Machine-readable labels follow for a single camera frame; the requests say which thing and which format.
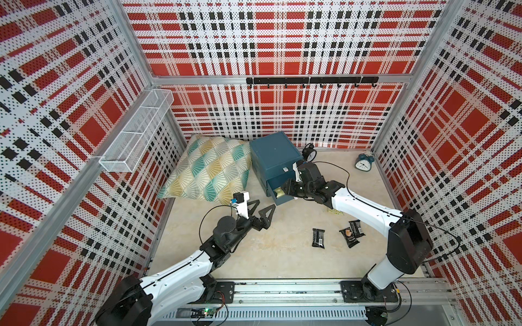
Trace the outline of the teal drawer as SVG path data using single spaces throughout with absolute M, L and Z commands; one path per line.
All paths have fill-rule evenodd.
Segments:
M 280 190 L 271 180 L 266 182 L 266 196 L 271 198 L 276 205 L 282 205 L 291 200 L 297 200 L 298 197 L 289 196 L 283 190 Z

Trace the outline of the teal drawer cabinet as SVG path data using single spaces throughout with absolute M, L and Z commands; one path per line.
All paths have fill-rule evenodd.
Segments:
M 277 188 L 288 179 L 295 180 L 293 164 L 303 159 L 302 154 L 289 140 L 284 132 L 250 141 L 252 168 L 265 191 L 266 196 L 274 200 L 276 205 L 282 205 L 293 200 L 283 194 L 277 197 Z

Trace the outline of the green cookie packet pair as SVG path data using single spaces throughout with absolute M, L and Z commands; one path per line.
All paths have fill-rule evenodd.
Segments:
M 343 215 L 344 214 L 342 211 L 338 211 L 336 209 L 328 209 L 327 212 L 330 214 L 333 214 L 333 215 Z

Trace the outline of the black cookie packet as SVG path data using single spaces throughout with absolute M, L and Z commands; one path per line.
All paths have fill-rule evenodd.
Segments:
M 365 236 L 365 233 L 362 230 L 362 224 L 360 220 L 350 221 L 349 224 L 355 239 Z
M 314 228 L 313 229 L 313 242 L 312 247 L 324 249 L 324 233 L 325 230 Z
M 347 243 L 349 248 L 353 248 L 359 243 L 350 227 L 340 230 L 339 232 L 344 237 L 345 242 Z

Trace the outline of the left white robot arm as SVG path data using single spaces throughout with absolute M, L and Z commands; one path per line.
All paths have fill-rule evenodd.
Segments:
M 170 312 L 211 297 L 212 272 L 234 253 L 251 230 L 271 226 L 275 205 L 258 210 L 259 202 L 232 204 L 236 216 L 224 216 L 212 235 L 186 259 L 148 277 L 125 277 L 96 313 L 93 325 L 153 325 Z

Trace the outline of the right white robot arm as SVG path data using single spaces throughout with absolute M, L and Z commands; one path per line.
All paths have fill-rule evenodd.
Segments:
M 414 274 L 434 248 L 429 228 L 454 236 L 451 232 L 422 220 L 411 209 L 406 212 L 390 209 L 351 191 L 347 183 L 326 181 L 313 162 L 299 161 L 293 165 L 295 176 L 285 181 L 281 191 L 295 198 L 312 201 L 351 215 L 382 234 L 387 240 L 386 255 L 361 279 L 364 295 L 373 299 L 404 274 Z

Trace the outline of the black alarm clock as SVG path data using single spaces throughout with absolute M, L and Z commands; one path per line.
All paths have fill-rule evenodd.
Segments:
M 306 162 L 312 162 L 317 156 L 317 150 L 314 144 L 308 143 L 302 150 L 303 159 Z

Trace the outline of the patterned green yellow pillow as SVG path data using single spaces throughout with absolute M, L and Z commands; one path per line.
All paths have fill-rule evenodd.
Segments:
M 187 198 L 227 205 L 246 189 L 251 169 L 248 141 L 194 134 L 159 191 L 159 198 Z

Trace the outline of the teal alarm clock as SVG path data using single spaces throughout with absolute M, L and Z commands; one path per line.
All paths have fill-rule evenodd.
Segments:
M 361 153 L 358 155 L 354 166 L 359 171 L 369 172 L 372 169 L 374 161 L 375 158 L 373 156 Z

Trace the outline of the green circuit board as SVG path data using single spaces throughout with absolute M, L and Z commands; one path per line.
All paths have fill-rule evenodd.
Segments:
M 192 308 L 190 311 L 190 318 L 194 320 L 214 319 L 219 308 Z

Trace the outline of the black wall hook rail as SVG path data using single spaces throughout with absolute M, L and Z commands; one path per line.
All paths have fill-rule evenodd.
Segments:
M 374 86 L 379 82 L 378 76 L 352 76 L 352 77 L 247 77 L 247 85 L 309 85 L 309 84 L 370 84 Z

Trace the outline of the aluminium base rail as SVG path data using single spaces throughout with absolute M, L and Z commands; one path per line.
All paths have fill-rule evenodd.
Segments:
M 319 325 L 386 318 L 390 325 L 463 325 L 455 296 L 440 278 L 401 278 L 377 302 L 360 298 L 342 279 L 243 279 L 227 287 L 228 303 L 188 304 L 160 319 L 161 325 L 259 325 L 270 322 Z M 190 318 L 192 308 L 219 308 L 214 319 Z

